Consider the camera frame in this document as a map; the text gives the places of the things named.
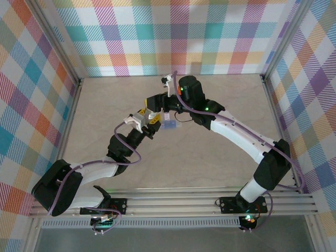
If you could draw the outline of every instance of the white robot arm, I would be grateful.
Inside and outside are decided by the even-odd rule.
[[[167,78],[162,78],[162,82],[165,85],[167,85],[168,81]],[[234,199],[241,213],[245,213],[251,206],[255,208],[254,202],[266,191],[273,190],[289,171],[290,163],[272,148],[274,146],[289,156],[288,143],[282,139],[275,142],[273,139],[262,136],[237,121],[219,103],[205,99],[201,83],[194,76],[181,78],[179,84],[181,98],[178,98],[175,94],[168,95],[167,93],[147,98],[145,100],[145,109],[130,115],[124,120],[126,124],[132,124],[133,126],[129,135],[126,137],[118,134],[119,138],[135,151],[145,137],[153,139],[154,134],[159,130],[161,126],[159,112],[169,112],[171,110],[178,113],[188,112],[194,122],[228,138],[259,164],[254,176],[238,192]],[[232,121],[227,122],[220,117],[209,114],[194,113],[183,104],[187,104],[188,107],[197,111],[222,115]],[[257,134],[259,140],[247,133],[246,129],[253,132],[253,134]],[[83,166],[82,169],[72,172],[66,181],[63,181],[65,174],[70,173],[71,169],[78,167],[78,165],[70,165],[64,160],[56,161],[35,185],[32,194],[45,209],[51,211],[52,216],[57,216],[72,207],[106,208],[106,205],[102,206],[103,203],[106,203],[106,193],[104,194],[102,189],[98,190],[96,187],[86,188],[84,185],[103,177],[116,176],[124,172],[130,163],[127,157],[133,153],[115,135],[110,140],[108,150],[109,152],[102,162]],[[118,162],[119,165],[113,164],[112,162],[114,161]],[[59,197],[55,199],[61,181],[64,187]]]

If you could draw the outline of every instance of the vent grille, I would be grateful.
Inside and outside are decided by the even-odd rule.
[[[190,217],[190,218],[124,218],[119,228],[189,228],[189,227],[239,227],[239,217]],[[88,228],[89,218],[45,219],[42,228]]]
[[[122,219],[120,227],[238,227],[239,218],[130,218]]]
[[[86,228],[90,227],[89,218],[45,219],[41,228]]]

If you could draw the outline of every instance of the plaid wallpaper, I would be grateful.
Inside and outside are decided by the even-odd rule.
[[[286,22],[285,24],[283,25],[282,29],[281,29],[281,32],[279,33],[279,36],[276,40],[276,42],[274,43],[273,47],[272,47],[272,51],[270,52],[270,54],[268,55],[268,58],[266,60],[266,63],[261,71],[261,74],[265,74],[266,73],[266,70],[269,66],[269,63],[272,61],[273,59],[273,56],[274,56],[274,53],[277,51],[277,49],[279,48],[279,45],[281,44],[281,41],[282,41],[282,38],[284,37],[287,29],[288,29],[288,26],[290,24],[290,22],[293,20],[294,16],[295,16],[295,13],[300,5],[300,3],[302,2],[302,0],[296,0],[287,19],[286,19]]]
[[[0,251],[16,252],[75,85],[25,2],[0,6]]]
[[[45,0],[37,0],[37,2],[39,4],[39,6],[41,7],[41,9],[43,10],[49,24],[54,29],[55,35],[56,35],[58,41],[61,43],[66,55],[68,56],[69,61],[71,62],[73,68],[75,69],[77,75],[80,76],[80,77],[84,77],[85,74],[81,71],[79,65],[77,64],[77,61],[74,59],[73,53],[71,53],[71,49],[69,48],[69,46],[65,42],[64,37],[61,34],[61,32],[59,31],[54,19],[51,17],[51,13],[46,6]]]
[[[315,0],[270,89],[336,251],[336,0]]]
[[[212,75],[261,73],[298,2],[52,0],[44,9],[89,77]]]

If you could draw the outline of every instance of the aluminum rail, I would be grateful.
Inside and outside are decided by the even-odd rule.
[[[115,190],[114,198],[127,198],[127,211],[123,217],[210,217],[243,216],[243,214],[221,214],[215,205],[216,199],[235,196],[237,187],[196,187],[196,188],[153,188]],[[311,215],[317,208],[310,194],[295,191],[272,191],[274,209],[272,215]],[[79,208],[65,211],[60,217],[79,217]],[[33,204],[30,217],[46,216],[47,211],[38,203]]]

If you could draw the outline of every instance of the marble floor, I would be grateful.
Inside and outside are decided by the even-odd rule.
[[[206,97],[261,134],[279,139],[258,75],[196,76]],[[165,92],[159,77],[109,77],[85,79],[64,159],[85,162],[107,154],[113,129],[130,113],[144,108],[144,99]],[[188,114],[178,115],[180,120]],[[131,126],[120,133],[127,135]],[[193,122],[160,130],[137,149],[142,162],[116,177],[91,183],[109,189],[243,186],[257,164],[229,140]],[[293,185],[291,174],[282,184]]]

